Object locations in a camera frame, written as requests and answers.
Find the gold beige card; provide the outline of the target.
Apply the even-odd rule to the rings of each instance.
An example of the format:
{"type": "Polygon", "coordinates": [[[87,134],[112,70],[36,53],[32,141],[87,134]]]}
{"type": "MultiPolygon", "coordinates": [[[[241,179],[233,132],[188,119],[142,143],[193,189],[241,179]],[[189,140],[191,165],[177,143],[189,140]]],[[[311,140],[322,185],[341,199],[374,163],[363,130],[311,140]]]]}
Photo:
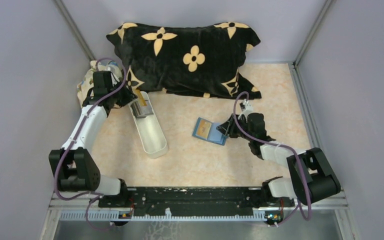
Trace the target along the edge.
{"type": "Polygon", "coordinates": [[[135,89],[135,94],[137,95],[137,98],[138,98],[138,104],[141,106],[141,107],[147,107],[148,104],[147,104],[147,101],[145,100],[145,98],[143,97],[141,91],[139,89],[135,89]]]}

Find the blue leather card holder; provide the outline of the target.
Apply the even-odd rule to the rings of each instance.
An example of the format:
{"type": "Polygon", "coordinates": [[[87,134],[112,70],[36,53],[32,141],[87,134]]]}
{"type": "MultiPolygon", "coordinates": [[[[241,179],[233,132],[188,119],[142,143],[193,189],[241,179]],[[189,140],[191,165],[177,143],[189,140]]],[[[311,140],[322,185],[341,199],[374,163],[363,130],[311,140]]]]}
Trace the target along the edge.
{"type": "Polygon", "coordinates": [[[217,130],[221,123],[211,122],[207,119],[199,117],[193,128],[192,136],[202,141],[224,146],[227,138],[217,130]]]}

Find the orange gold VIP card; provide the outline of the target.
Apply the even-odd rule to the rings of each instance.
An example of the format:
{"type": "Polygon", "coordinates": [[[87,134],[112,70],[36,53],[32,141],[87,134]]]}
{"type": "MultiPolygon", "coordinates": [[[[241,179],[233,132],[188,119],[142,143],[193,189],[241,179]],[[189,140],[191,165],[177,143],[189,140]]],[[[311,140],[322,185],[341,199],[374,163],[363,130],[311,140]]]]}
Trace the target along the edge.
{"type": "Polygon", "coordinates": [[[208,139],[212,127],[212,123],[208,120],[201,119],[198,123],[196,135],[203,139],[208,139]]]}

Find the white oblong plastic tray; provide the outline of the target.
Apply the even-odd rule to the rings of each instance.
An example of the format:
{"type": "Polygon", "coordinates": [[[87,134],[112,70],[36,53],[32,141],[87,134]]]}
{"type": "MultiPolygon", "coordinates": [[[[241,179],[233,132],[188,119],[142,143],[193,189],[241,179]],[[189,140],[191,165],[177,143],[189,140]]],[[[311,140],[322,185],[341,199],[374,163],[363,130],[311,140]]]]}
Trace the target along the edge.
{"type": "MultiPolygon", "coordinates": [[[[153,108],[149,95],[145,91],[141,91],[141,93],[145,100],[150,103],[153,108]]],[[[157,159],[168,152],[169,147],[167,139],[165,138],[165,135],[158,121],[154,108],[152,115],[148,115],[147,117],[143,118],[138,118],[133,115],[133,111],[131,109],[131,105],[134,102],[138,102],[138,99],[129,103],[128,106],[131,111],[136,129],[138,131],[142,148],[149,158],[157,159]]]]}

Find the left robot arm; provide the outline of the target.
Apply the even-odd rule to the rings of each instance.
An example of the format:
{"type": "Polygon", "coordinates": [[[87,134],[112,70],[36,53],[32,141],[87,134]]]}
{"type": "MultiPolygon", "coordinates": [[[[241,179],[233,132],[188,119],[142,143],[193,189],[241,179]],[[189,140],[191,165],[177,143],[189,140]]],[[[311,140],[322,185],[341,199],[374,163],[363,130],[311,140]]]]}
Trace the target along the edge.
{"type": "Polygon", "coordinates": [[[58,198],[69,201],[63,192],[116,196],[125,187],[121,179],[104,176],[91,156],[91,149],[111,110],[128,105],[137,97],[126,87],[127,77],[116,77],[110,70],[92,75],[93,87],[86,92],[79,120],[67,141],[48,155],[58,198]]]}

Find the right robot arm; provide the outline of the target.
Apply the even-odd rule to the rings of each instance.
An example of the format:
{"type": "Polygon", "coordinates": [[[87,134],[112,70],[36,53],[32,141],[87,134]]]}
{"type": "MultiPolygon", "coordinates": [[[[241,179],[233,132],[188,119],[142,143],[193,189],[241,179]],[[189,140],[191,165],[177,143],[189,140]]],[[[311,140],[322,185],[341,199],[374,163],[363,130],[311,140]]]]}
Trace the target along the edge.
{"type": "Polygon", "coordinates": [[[267,202],[289,198],[308,206],[341,191],[341,184],[322,149],[292,148],[277,141],[268,135],[262,113],[232,114],[216,129],[224,137],[247,140],[253,155],[288,169],[288,177],[277,176],[262,183],[261,197],[267,202]]]}

